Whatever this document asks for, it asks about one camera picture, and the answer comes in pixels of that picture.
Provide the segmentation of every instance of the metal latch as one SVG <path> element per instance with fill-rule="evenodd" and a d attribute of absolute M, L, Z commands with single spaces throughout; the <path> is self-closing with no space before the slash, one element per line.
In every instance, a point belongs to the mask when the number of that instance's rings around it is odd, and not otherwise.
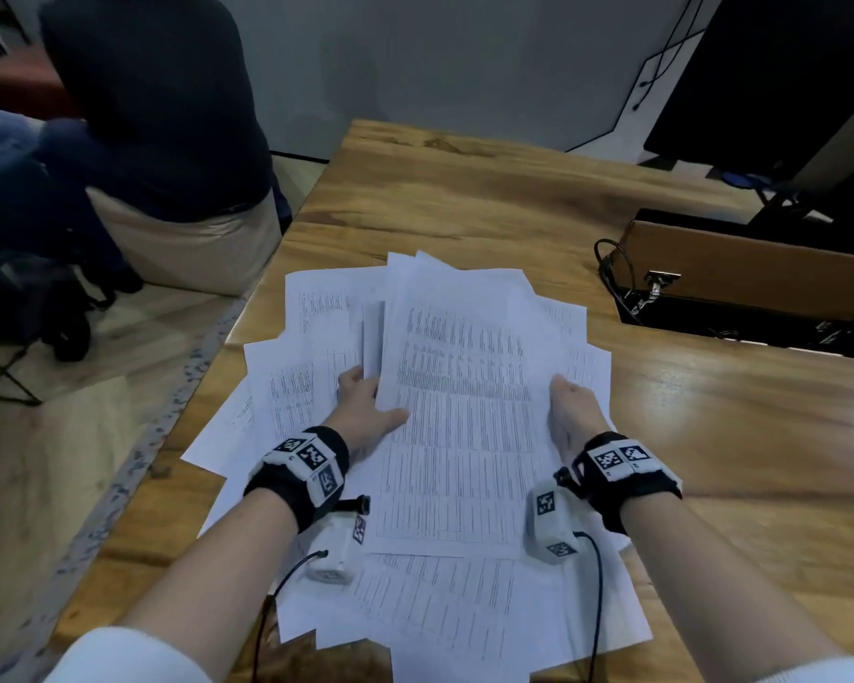
<path fill-rule="evenodd" d="M 646 284 L 649 285 L 649 297 L 640 299 L 636 307 L 629 313 L 636 316 L 639 311 L 661 296 L 661 290 L 673 285 L 678 280 L 680 280 L 679 273 L 668 273 L 665 270 L 649 270 L 646 273 Z"/>

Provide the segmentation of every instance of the stack of papers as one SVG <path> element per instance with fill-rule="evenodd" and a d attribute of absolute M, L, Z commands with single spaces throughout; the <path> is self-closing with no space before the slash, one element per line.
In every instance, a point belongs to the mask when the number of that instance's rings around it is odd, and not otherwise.
<path fill-rule="evenodd" d="M 343 497 L 371 497 L 363 570 L 351 585 L 298 571 L 278 597 L 282 641 L 371 639 L 402 683 L 521 683 L 591 655 L 594 556 L 550 565 L 525 537 L 526 496 L 560 466 L 550 379 L 591 388 L 608 413 L 610 353 L 587 343 L 585 308 L 537 297 L 521 270 L 462 271 L 421 252 L 292 273 L 285 290 L 285 332 L 245 346 L 247 378 L 184 455 L 227 479 L 203 532 L 265 452 L 326 418 L 342 371 L 363 363 L 381 377 L 377 407 L 410 419 L 347 477 Z M 650 639 L 618 554 L 626 538 L 591 512 L 583 524 L 603 558 L 599 652 Z"/>

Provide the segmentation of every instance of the human hand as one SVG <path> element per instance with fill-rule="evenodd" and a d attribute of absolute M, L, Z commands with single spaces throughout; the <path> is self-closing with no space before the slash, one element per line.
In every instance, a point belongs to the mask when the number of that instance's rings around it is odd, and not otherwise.
<path fill-rule="evenodd" d="M 559 374 L 550 382 L 550 437 L 567 465 L 594 436 L 611 431 L 594 393 Z"/>
<path fill-rule="evenodd" d="M 408 421 L 407 410 L 377 410 L 374 399 L 380 379 L 363 376 L 364 367 L 357 366 L 339 377 L 339 404 L 323 422 L 342 436 L 352 463 Z"/>

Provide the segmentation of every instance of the floor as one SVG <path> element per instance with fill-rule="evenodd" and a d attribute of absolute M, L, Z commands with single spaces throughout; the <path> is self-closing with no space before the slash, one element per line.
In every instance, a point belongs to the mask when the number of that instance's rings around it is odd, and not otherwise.
<path fill-rule="evenodd" d="M 273 167 L 295 211 L 325 169 L 284 157 L 273 157 Z M 94 317 L 83 361 L 60 364 L 38 344 L 12 370 L 46 402 L 0 402 L 0 658 L 120 462 L 182 381 L 187 357 L 234 301 L 147 286 Z M 10 352 L 0 347 L 0 356 Z M 3 381 L 0 394 L 17 393 Z"/>

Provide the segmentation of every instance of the sleeve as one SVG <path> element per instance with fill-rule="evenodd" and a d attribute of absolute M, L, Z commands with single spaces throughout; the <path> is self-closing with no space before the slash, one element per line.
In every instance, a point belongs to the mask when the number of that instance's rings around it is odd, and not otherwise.
<path fill-rule="evenodd" d="M 854 656 L 814 661 L 789 671 L 763 678 L 759 683 L 854 683 Z"/>
<path fill-rule="evenodd" d="M 193 659 L 130 628 L 98 628 L 80 637 L 46 683 L 212 683 Z"/>

